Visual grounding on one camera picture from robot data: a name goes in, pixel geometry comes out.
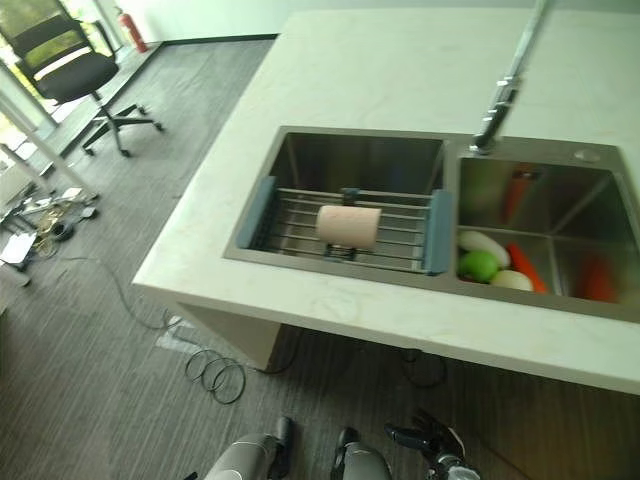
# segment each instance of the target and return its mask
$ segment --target red fire extinguisher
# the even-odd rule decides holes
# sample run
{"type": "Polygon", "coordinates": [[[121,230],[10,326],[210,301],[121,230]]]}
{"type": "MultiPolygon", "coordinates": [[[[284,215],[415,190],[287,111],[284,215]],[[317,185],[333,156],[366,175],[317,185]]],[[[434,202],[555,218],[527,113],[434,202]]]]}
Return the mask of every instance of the red fire extinguisher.
{"type": "Polygon", "coordinates": [[[131,15],[129,15],[128,13],[124,13],[121,8],[117,8],[117,10],[118,22],[120,22],[122,28],[127,31],[127,34],[129,35],[129,38],[131,39],[133,44],[136,46],[136,49],[140,53],[146,52],[148,50],[147,44],[144,43],[144,40],[142,40],[142,36],[138,31],[138,27],[136,27],[136,24],[133,22],[133,18],[131,18],[131,15]]]}

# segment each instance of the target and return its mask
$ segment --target dish rack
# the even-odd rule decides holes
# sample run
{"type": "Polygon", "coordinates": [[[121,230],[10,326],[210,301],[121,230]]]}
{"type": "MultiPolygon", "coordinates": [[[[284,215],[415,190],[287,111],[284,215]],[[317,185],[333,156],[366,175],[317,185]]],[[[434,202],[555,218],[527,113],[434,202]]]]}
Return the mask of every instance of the dish rack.
{"type": "Polygon", "coordinates": [[[236,238],[239,248],[385,270],[437,275],[449,267],[452,196],[343,188],[338,193],[276,187],[266,177],[236,238]],[[381,209],[373,250],[327,244],[315,233],[323,205],[381,209]]]}

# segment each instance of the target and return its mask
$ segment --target pull-down faucet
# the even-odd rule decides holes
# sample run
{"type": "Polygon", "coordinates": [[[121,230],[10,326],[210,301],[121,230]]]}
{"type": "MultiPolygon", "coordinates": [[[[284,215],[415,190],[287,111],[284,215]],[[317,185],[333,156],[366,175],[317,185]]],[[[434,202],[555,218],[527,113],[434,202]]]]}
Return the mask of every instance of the pull-down faucet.
{"type": "Polygon", "coordinates": [[[553,0],[537,1],[535,12],[520,37],[511,68],[504,78],[497,82],[498,89],[495,98],[486,116],[482,119],[482,131],[473,137],[473,143],[469,147],[472,152],[485,155],[493,148],[500,127],[518,95],[526,62],[552,3],[553,0]]]}

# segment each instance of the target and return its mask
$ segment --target white countertop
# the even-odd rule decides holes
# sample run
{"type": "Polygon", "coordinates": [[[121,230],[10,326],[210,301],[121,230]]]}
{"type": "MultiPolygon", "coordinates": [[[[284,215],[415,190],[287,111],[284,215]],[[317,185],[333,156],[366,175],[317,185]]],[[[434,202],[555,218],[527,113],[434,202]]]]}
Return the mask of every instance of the white countertop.
{"type": "MultiPolygon", "coordinates": [[[[293,16],[134,283],[185,303],[640,394],[640,324],[222,258],[281,125],[472,133],[530,12],[293,16]]],[[[622,148],[640,185],[640,16],[554,11],[505,135],[622,148]]]]}

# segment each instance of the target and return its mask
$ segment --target black office chair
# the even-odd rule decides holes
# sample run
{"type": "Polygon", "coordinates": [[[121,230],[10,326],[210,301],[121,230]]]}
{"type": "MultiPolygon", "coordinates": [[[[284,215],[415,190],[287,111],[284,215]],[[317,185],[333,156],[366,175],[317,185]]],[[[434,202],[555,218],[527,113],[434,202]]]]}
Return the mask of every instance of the black office chair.
{"type": "Polygon", "coordinates": [[[97,53],[79,21],[73,19],[59,0],[0,0],[0,35],[20,59],[18,68],[44,98],[66,103],[91,95],[100,112],[93,119],[98,129],[82,144],[82,149],[94,155],[91,145],[109,130],[122,148],[119,130],[123,125],[148,123],[158,131],[162,125],[151,118],[128,117],[144,108],[131,105],[111,115],[100,101],[98,88],[111,80],[118,71],[116,53],[100,22],[95,23],[111,51],[111,57],[97,53]]]}

